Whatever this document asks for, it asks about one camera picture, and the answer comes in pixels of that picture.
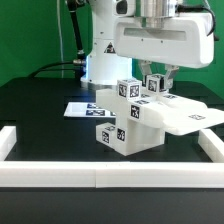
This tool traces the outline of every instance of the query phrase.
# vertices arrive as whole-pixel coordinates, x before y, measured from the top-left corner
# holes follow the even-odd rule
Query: white border
[[[6,129],[8,135],[2,135]],[[5,137],[9,152],[16,131],[6,129],[0,136]],[[0,187],[224,188],[224,163],[1,161]]]

